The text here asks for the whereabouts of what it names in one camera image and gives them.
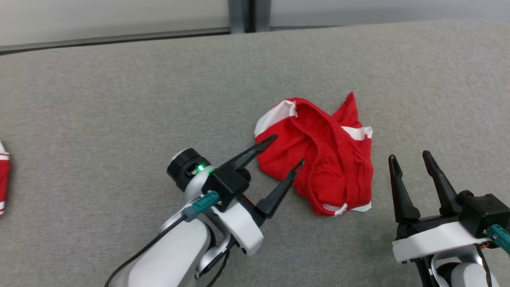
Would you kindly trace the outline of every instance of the red and white cloth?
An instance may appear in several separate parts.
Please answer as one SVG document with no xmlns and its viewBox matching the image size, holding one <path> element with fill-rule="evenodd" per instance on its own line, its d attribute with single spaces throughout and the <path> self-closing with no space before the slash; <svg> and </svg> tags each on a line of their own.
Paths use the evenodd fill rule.
<svg viewBox="0 0 510 287">
<path fill-rule="evenodd" d="M 338 216 L 372 207 L 372 128 L 358 120 L 354 93 L 333 115 L 303 98 L 281 101 L 259 119 L 254 134 L 256 142 L 278 135 L 258 155 L 260 169 L 275 179 L 284 180 L 305 158 L 293 185 L 315 214 Z"/>
<path fill-rule="evenodd" d="M 4 214 L 5 196 L 7 193 L 7 181 L 9 179 L 9 153 L 5 151 L 0 141 L 0 214 Z"/>
</svg>

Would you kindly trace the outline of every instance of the white wall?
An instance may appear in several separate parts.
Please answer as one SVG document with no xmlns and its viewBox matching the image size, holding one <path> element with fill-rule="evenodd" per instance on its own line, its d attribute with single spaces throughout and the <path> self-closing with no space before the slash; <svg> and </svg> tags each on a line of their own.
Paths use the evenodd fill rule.
<svg viewBox="0 0 510 287">
<path fill-rule="evenodd" d="M 227 0 L 0 0 L 0 46 L 228 29 Z"/>
<path fill-rule="evenodd" d="M 510 22 L 510 0 L 272 0 L 272 27 L 481 18 Z"/>
</svg>

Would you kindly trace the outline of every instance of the gray tablecloth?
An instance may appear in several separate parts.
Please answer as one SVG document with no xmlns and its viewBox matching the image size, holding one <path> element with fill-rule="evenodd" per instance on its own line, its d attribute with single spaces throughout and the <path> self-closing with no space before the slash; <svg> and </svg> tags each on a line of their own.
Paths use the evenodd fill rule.
<svg viewBox="0 0 510 287">
<path fill-rule="evenodd" d="M 439 213 L 425 149 L 458 192 L 510 205 L 509 36 L 508 25 L 439 21 L 1 56 L 0 139 L 13 171 L 0 285 L 104 284 L 184 203 L 165 173 L 175 152 L 194 147 L 221 163 L 253 143 L 257 119 L 279 100 L 333 112 L 353 90 L 374 130 L 373 208 L 317 217 L 290 193 L 262 227 L 259 252 L 234 249 L 216 284 L 420 286 L 416 267 L 392 253 L 388 156 L 422 216 Z M 249 168 L 257 201 L 277 182 Z M 505 286 L 508 255 L 486 254 Z"/>
</svg>

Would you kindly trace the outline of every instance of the red garment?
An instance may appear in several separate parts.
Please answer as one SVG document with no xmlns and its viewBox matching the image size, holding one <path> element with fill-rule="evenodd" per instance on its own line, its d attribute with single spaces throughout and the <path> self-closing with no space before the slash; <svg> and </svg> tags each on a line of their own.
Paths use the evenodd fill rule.
<svg viewBox="0 0 510 287">
<path fill-rule="evenodd" d="M 9 153 L 7 153 L 0 142 L 0 214 L 4 214 L 5 196 L 7 193 L 7 181 L 9 179 Z"/>
<path fill-rule="evenodd" d="M 358 120 L 354 93 L 333 115 L 306 99 L 282 101 L 260 118 L 255 134 L 256 142 L 278 135 L 258 156 L 260 169 L 275 179 L 284 180 L 288 170 L 305 158 L 293 185 L 315 214 L 370 209 L 372 128 Z"/>
</svg>

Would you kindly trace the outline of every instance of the teal connector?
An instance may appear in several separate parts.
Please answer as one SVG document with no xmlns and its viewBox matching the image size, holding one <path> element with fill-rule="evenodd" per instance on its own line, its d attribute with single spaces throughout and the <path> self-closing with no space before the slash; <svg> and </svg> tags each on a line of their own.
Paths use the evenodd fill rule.
<svg viewBox="0 0 510 287">
<path fill-rule="evenodd" d="M 499 224 L 491 225 L 487 237 L 510 255 L 510 234 Z"/>
<path fill-rule="evenodd" d="M 220 200 L 220 196 L 217 192 L 211 191 L 201 197 L 199 200 L 195 201 L 193 205 L 186 207 L 182 215 L 185 218 L 186 222 L 191 222 L 193 219 L 197 218 L 197 216 L 213 207 Z"/>
</svg>

